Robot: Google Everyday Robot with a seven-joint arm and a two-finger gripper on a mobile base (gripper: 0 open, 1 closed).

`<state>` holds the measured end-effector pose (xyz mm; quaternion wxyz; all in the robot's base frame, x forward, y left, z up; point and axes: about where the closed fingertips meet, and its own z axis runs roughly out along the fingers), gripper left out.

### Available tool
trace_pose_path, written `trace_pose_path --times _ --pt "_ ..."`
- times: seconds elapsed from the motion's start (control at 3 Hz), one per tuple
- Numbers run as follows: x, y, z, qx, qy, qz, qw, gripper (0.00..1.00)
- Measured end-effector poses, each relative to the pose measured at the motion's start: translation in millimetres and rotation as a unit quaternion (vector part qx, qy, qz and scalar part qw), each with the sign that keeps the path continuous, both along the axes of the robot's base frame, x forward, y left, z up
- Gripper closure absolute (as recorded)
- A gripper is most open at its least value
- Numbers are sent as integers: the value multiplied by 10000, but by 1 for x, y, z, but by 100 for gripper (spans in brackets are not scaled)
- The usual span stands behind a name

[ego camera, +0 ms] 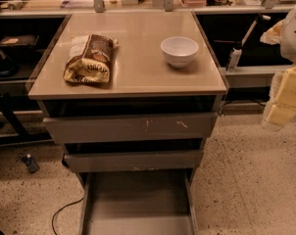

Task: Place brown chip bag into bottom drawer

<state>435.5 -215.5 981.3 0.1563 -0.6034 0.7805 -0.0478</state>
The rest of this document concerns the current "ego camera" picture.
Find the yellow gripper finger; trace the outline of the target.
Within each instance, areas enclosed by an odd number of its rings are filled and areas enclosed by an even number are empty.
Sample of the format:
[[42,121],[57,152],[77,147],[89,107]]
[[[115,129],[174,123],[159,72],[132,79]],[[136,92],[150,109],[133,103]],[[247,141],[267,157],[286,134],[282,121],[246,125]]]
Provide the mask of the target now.
[[265,44],[275,45],[280,43],[280,36],[283,26],[283,20],[276,23],[260,37],[260,41]]
[[278,71],[271,81],[270,99],[262,118],[262,127],[279,131],[296,116],[296,65]]

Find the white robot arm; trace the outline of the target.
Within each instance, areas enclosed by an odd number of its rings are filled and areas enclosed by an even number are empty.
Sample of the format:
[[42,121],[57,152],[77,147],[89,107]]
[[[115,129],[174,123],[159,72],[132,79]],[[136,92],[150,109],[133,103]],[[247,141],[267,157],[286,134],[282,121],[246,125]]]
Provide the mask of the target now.
[[293,65],[286,71],[278,71],[271,81],[270,99],[262,118],[262,127],[279,131],[296,116],[296,5],[282,23],[277,23],[263,38],[267,41],[277,33],[280,40],[280,54]]

